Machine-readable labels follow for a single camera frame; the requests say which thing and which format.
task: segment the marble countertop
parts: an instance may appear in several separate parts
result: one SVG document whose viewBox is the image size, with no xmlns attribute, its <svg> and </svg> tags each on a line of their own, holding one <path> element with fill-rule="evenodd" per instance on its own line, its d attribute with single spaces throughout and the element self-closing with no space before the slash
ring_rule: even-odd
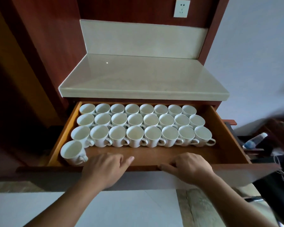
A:
<svg viewBox="0 0 284 227">
<path fill-rule="evenodd" d="M 63 97 L 225 101 L 197 60 L 86 54 L 59 86 Z"/>
</svg>

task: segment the electrical outlet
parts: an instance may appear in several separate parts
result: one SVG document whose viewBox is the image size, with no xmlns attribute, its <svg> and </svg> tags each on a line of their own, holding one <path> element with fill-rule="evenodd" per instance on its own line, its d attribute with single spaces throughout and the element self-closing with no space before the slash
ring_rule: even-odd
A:
<svg viewBox="0 0 284 227">
<path fill-rule="evenodd" d="M 187 17 L 190 0 L 176 0 L 174 17 Z"/>
</svg>

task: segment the white mug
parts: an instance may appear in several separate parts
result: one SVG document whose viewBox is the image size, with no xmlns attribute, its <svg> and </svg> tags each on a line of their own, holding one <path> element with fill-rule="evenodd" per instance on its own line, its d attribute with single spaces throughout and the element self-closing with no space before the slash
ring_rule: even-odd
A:
<svg viewBox="0 0 284 227">
<path fill-rule="evenodd" d="M 183 144 L 181 146 L 188 146 L 198 144 L 200 141 L 195 139 L 195 132 L 189 126 L 182 126 L 179 128 L 179 137 L 183 139 Z"/>
<path fill-rule="evenodd" d="M 143 125 L 143 117 L 141 114 L 132 114 L 127 118 L 127 123 L 129 126 L 141 126 L 145 128 L 146 126 Z"/>
<path fill-rule="evenodd" d="M 128 145 L 129 140 L 126 138 L 126 129 L 123 126 L 114 126 L 109 130 L 109 138 L 113 142 L 113 146 L 121 147 L 123 145 Z"/>
<path fill-rule="evenodd" d="M 195 138 L 200 141 L 199 144 L 195 144 L 197 147 L 202 147 L 204 145 L 213 146 L 216 144 L 216 141 L 212 139 L 212 133 L 204 126 L 197 126 L 195 128 L 195 134 Z"/>
<path fill-rule="evenodd" d="M 101 113 L 108 113 L 108 114 L 112 115 L 111 112 L 110 112 L 109 104 L 100 103 L 96 106 L 96 114 L 98 115 L 98 114 L 101 114 Z"/>
<path fill-rule="evenodd" d="M 139 106 L 133 103 L 126 105 L 125 107 L 125 113 L 127 114 L 127 116 L 131 114 L 138 114 L 139 110 L 140 110 Z"/>
<path fill-rule="evenodd" d="M 88 160 L 82 143 L 77 140 L 72 140 L 64 144 L 60 150 L 60 155 L 72 166 L 79 165 Z"/>
<path fill-rule="evenodd" d="M 144 138 L 148 141 L 147 147 L 155 147 L 157 145 L 164 146 L 166 141 L 162 137 L 161 130 L 156 126 L 149 126 L 144 131 Z"/>
<path fill-rule="evenodd" d="M 195 129 L 197 126 L 204 126 L 205 125 L 205 119 L 203 119 L 201 116 L 199 115 L 191 115 L 189 117 L 190 120 L 190 125 L 193 126 L 193 128 Z"/>
<path fill-rule="evenodd" d="M 113 144 L 111 139 L 108 137 L 108 127 L 105 125 L 98 125 L 91 129 L 90 136 L 95 146 L 105 147 Z"/>
<path fill-rule="evenodd" d="M 168 107 L 168 114 L 172 115 L 172 117 L 175 117 L 176 115 L 182 114 L 182 108 L 178 105 L 170 105 Z"/>
<path fill-rule="evenodd" d="M 139 112 L 142 117 L 148 115 L 148 114 L 153 114 L 154 113 L 154 107 L 150 104 L 142 104 L 140 106 L 140 112 Z"/>
<path fill-rule="evenodd" d="M 130 127 L 126 122 L 127 116 L 124 113 L 116 113 L 111 117 L 111 124 L 114 126 Z"/>
<path fill-rule="evenodd" d="M 184 105 L 182 107 L 183 114 L 185 114 L 187 117 L 191 115 L 195 115 L 197 113 L 197 109 L 195 109 L 193 106 L 190 105 Z"/>
<path fill-rule="evenodd" d="M 95 125 L 105 125 L 109 128 L 113 127 L 113 125 L 110 123 L 111 116 L 108 113 L 101 113 L 96 115 L 95 117 Z"/>
<path fill-rule="evenodd" d="M 162 138 L 165 139 L 164 146 L 166 147 L 183 144 L 183 139 L 179 138 L 179 131 L 173 126 L 166 126 L 162 129 Z"/>
<path fill-rule="evenodd" d="M 110 107 L 111 113 L 114 115 L 116 113 L 124 113 L 125 112 L 125 107 L 122 104 L 114 104 Z"/>
<path fill-rule="evenodd" d="M 89 132 L 91 130 L 87 126 L 78 126 L 71 132 L 71 138 L 73 140 L 77 140 L 82 143 L 83 148 L 87 148 L 88 146 L 93 146 L 91 138 L 89 137 Z"/>
<path fill-rule="evenodd" d="M 159 117 L 160 115 L 167 114 L 168 108 L 163 104 L 158 104 L 154 107 L 154 112 Z"/>
<path fill-rule="evenodd" d="M 175 118 L 172 117 L 170 114 L 163 114 L 160 115 L 159 117 L 159 124 L 163 127 L 166 126 L 173 126 L 176 129 L 178 129 L 178 126 L 174 124 L 175 123 Z"/>
<path fill-rule="evenodd" d="M 126 131 L 126 137 L 129 139 L 130 147 L 139 147 L 140 145 L 146 146 L 148 141 L 143 138 L 144 131 L 139 126 L 131 126 Z"/>
<path fill-rule="evenodd" d="M 83 114 L 93 114 L 94 116 L 96 116 L 97 114 L 95 113 L 96 107 L 95 105 L 91 104 L 91 103 L 86 103 L 83 104 L 80 108 L 79 108 L 79 112 L 83 115 Z"/>
<path fill-rule="evenodd" d="M 160 129 L 162 129 L 162 126 L 159 125 L 159 118 L 158 118 L 158 116 L 156 116 L 155 114 L 148 114 L 148 115 L 144 116 L 144 118 L 143 118 L 143 124 L 144 124 L 146 127 L 149 127 L 149 126 L 157 126 L 157 127 L 159 127 Z"/>
<path fill-rule="evenodd" d="M 175 116 L 175 124 L 178 126 L 178 128 L 182 126 L 191 126 L 189 125 L 189 123 L 190 123 L 190 120 L 186 115 L 180 114 L 180 115 Z"/>
<path fill-rule="evenodd" d="M 79 126 L 87 126 L 90 129 L 95 126 L 95 117 L 93 114 L 83 114 L 77 118 L 77 124 Z"/>
</svg>

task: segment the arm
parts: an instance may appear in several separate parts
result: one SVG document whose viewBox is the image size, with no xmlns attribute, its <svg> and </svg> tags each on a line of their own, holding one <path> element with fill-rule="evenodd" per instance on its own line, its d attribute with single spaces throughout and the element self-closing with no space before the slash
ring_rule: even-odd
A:
<svg viewBox="0 0 284 227">
<path fill-rule="evenodd" d="M 121 154 L 102 154 L 89 159 L 81 179 L 25 227 L 74 227 L 94 197 L 115 184 L 133 160 L 130 157 L 123 161 Z"/>
<path fill-rule="evenodd" d="M 275 227 L 217 176 L 202 156 L 184 153 L 178 155 L 170 164 L 161 164 L 160 168 L 203 190 L 226 226 Z"/>
</svg>

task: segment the wooden drawer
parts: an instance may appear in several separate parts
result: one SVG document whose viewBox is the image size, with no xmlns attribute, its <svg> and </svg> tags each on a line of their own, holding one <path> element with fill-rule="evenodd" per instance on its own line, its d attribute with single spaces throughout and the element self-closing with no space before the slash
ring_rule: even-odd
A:
<svg viewBox="0 0 284 227">
<path fill-rule="evenodd" d="M 69 166 L 68 163 L 60 156 L 61 147 L 71 140 L 71 131 L 77 127 L 76 120 L 80 116 L 79 108 L 82 104 L 92 103 L 99 104 L 101 102 L 77 102 L 72 111 L 64 129 L 57 140 L 48 163 L 44 167 L 28 167 L 19 168 L 22 171 L 46 171 L 46 172 L 81 172 L 81 166 Z M 199 154 L 204 157 L 211 165 L 213 170 L 220 175 L 231 186 L 243 186 L 249 184 L 261 177 L 264 177 L 277 169 L 279 166 L 274 163 L 268 164 L 251 164 L 248 156 L 245 155 L 243 149 L 237 143 L 231 132 L 227 129 L 224 122 L 221 120 L 215 109 L 210 105 L 193 105 L 197 109 L 197 114 L 202 116 L 207 127 L 213 134 L 216 140 L 216 145 L 205 147 L 187 146 L 182 147 L 174 145 L 173 147 L 157 146 L 155 148 L 148 148 L 140 146 L 138 148 L 131 148 L 128 146 L 113 147 L 106 146 L 104 148 L 88 147 L 86 153 L 88 157 L 100 153 L 121 153 L 125 158 L 134 156 L 135 160 L 128 168 L 128 171 L 159 171 L 158 165 L 160 163 L 168 163 L 174 156 L 190 152 Z"/>
</svg>

